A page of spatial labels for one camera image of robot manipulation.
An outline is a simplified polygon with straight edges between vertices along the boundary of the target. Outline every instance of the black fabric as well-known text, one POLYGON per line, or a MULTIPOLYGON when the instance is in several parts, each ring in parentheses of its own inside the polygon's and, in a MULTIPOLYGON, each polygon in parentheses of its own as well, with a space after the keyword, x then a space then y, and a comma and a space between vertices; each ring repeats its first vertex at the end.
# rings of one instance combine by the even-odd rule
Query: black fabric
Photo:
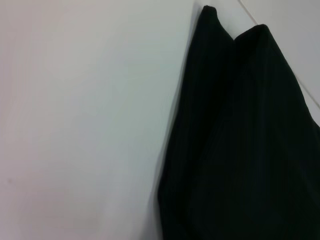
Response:
POLYGON ((158 203, 165 240, 320 240, 320 129, 267 26, 203 8, 158 203))

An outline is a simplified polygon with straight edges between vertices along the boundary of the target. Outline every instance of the black cloth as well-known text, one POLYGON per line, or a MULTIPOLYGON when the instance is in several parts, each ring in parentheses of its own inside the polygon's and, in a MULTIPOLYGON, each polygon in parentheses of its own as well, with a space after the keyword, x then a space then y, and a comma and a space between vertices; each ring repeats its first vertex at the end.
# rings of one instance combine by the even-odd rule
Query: black cloth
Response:
POLYGON ((205 6, 158 204, 164 240, 320 240, 320 128, 269 29, 205 6))

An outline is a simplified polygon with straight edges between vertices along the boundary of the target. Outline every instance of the black garment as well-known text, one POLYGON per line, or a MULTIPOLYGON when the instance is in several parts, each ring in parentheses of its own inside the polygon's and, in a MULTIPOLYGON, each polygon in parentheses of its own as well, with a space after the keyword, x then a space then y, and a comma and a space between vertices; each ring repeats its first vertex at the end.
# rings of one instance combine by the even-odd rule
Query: black garment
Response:
POLYGON ((158 203, 165 240, 320 240, 320 129, 267 26, 203 8, 158 203))

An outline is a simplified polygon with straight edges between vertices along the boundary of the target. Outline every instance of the dark pinstripe fabric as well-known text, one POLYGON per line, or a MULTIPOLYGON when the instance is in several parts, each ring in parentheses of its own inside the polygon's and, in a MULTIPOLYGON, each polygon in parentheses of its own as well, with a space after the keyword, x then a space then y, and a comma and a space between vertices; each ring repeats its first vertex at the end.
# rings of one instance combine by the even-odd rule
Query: dark pinstripe fabric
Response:
POLYGON ((158 203, 165 240, 320 240, 320 129, 265 25, 203 8, 158 203))

